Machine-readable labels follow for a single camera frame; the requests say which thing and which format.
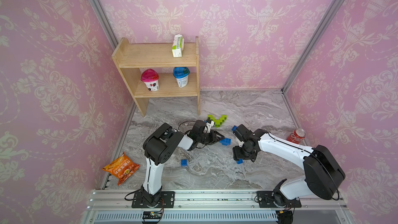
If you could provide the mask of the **green small lego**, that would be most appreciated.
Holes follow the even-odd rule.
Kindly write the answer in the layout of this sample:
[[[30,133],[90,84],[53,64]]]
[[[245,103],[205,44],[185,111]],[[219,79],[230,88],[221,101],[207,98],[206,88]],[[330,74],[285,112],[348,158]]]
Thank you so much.
[[[222,115],[219,120],[225,122],[227,120],[227,115]]]

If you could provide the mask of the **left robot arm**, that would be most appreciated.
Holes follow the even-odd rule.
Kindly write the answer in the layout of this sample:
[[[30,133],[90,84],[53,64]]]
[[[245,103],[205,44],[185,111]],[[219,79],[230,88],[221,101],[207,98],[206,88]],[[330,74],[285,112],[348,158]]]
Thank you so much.
[[[177,148],[192,151],[200,144],[206,147],[225,138],[214,130],[213,126],[214,122],[209,119],[197,120],[190,130],[181,132],[168,123],[164,123],[144,141],[147,170],[140,193],[148,206],[158,205],[161,198],[164,164]]]

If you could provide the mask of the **green long lego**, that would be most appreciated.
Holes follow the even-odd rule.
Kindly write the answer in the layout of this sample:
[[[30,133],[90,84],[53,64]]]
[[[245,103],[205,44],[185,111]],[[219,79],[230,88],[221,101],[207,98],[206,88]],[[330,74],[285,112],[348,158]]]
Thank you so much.
[[[224,121],[223,120],[215,120],[214,123],[215,123],[214,126],[219,128],[224,123]]]

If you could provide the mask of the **blue large lego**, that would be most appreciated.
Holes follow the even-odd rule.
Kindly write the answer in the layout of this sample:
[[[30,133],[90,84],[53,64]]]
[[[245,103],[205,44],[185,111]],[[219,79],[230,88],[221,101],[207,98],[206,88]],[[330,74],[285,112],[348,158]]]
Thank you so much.
[[[220,141],[220,143],[221,143],[222,145],[224,145],[224,146],[229,146],[229,145],[231,145],[231,139],[224,138],[224,139],[222,139],[222,140]]]

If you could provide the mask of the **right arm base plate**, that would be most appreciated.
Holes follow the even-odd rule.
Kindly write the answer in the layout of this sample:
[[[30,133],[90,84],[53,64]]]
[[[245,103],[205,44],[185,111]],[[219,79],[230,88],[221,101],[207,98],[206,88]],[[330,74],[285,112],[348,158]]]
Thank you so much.
[[[299,199],[288,200],[284,196],[273,191],[257,191],[254,201],[260,208],[301,208]]]

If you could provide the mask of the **green lego pair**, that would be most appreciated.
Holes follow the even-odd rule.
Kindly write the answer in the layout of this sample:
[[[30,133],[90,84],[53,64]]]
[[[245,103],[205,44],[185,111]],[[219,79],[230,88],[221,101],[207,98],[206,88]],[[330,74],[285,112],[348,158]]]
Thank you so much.
[[[208,115],[207,122],[209,122],[212,126],[218,127],[219,125],[216,123],[215,118],[213,115]]]

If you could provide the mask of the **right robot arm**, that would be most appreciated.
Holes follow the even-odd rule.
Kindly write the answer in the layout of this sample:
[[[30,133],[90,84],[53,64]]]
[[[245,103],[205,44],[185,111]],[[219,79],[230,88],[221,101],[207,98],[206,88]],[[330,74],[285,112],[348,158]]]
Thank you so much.
[[[252,132],[243,124],[234,126],[232,131],[242,143],[233,148],[235,161],[255,162],[258,153],[264,151],[292,162],[304,171],[303,176],[283,179],[273,189],[271,199],[277,207],[293,207],[295,200],[309,195],[323,200],[332,200],[334,195],[339,195],[339,187],[346,175],[325,146],[295,144],[262,129]]]

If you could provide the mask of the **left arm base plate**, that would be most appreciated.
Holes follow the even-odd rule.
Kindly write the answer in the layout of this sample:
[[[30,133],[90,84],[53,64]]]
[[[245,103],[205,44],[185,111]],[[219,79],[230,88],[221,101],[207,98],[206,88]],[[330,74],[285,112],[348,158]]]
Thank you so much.
[[[132,200],[132,208],[173,208],[175,200],[174,191],[159,191],[154,195],[136,192]]]

